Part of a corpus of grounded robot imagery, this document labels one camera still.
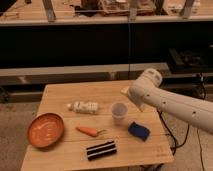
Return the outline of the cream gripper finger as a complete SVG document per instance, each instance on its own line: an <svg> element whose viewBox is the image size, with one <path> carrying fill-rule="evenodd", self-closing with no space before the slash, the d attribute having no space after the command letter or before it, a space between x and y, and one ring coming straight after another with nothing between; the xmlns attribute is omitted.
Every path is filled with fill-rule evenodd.
<svg viewBox="0 0 213 171"><path fill-rule="evenodd" d="M128 96L128 90L129 90L129 86L124 87L124 88L121 90L121 94L127 97L127 96Z"/></svg>

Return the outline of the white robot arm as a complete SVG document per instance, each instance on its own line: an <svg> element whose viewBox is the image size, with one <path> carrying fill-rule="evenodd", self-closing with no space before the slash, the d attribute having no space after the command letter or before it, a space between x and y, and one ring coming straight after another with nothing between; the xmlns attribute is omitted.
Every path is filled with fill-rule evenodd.
<svg viewBox="0 0 213 171"><path fill-rule="evenodd" d="M148 104L213 134L213 102L163 90L160 88L162 80L159 71L148 68L121 93L140 111Z"/></svg>

